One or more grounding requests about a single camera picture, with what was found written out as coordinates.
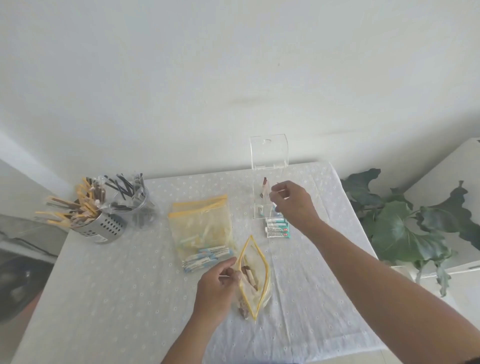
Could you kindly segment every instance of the perforated metal cup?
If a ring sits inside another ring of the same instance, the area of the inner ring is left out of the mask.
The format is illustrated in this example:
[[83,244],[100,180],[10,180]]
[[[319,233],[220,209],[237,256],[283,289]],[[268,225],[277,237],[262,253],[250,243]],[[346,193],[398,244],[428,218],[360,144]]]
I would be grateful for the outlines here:
[[88,225],[72,228],[72,230],[87,237],[93,243],[107,244],[118,239],[125,231],[126,225],[125,220],[117,215],[102,212]]

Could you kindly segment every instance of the clear acrylic box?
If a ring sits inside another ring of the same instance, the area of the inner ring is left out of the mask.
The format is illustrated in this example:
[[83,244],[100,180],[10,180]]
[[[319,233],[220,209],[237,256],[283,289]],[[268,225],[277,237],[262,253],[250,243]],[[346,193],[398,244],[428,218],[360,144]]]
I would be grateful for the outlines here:
[[[260,135],[250,137],[253,178],[253,218],[275,217],[275,208],[268,198],[271,187],[284,180],[283,171],[288,166],[288,141],[285,134]],[[260,197],[264,177],[268,180],[267,196]]]

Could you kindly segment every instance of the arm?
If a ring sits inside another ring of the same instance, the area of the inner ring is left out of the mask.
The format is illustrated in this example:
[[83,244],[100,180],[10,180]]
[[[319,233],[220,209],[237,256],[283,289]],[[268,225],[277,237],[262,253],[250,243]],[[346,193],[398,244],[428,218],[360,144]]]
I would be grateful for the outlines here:
[[358,312],[403,363],[460,364],[480,356],[480,332],[471,323],[321,221],[305,189],[282,182],[270,198],[317,247]]
[[237,259],[218,263],[198,282],[193,313],[161,364],[200,364],[215,329],[230,311],[241,272],[230,268]]

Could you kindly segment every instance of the white tablecloth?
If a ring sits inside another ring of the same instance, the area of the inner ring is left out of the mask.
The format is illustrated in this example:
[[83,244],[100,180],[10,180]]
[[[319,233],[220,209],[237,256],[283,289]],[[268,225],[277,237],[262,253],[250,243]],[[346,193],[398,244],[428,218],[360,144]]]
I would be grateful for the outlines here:
[[292,227],[291,239],[269,241],[264,223],[252,219],[252,181],[264,175],[304,186],[321,218],[374,255],[326,162],[148,180],[158,223],[106,245],[71,231],[13,363],[159,363],[192,313],[203,273],[182,271],[167,214],[172,202],[225,193],[237,244],[254,235],[271,266],[273,293],[257,323],[231,310],[205,363],[303,363],[383,348],[307,238]]

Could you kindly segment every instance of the pale yellow bag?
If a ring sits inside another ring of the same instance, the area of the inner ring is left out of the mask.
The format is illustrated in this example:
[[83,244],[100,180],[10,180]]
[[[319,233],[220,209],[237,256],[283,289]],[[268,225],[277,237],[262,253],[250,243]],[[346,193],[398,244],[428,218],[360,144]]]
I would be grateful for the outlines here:
[[242,271],[242,267],[248,266],[253,275],[254,282],[249,282],[250,279],[245,274],[241,276],[239,304],[240,311],[245,304],[249,314],[256,321],[258,313],[266,306],[272,292],[270,266],[253,236],[250,235],[247,239],[235,266],[236,270],[240,271]]
[[225,245],[235,249],[227,195],[203,201],[175,203],[168,215],[181,260],[199,249]]

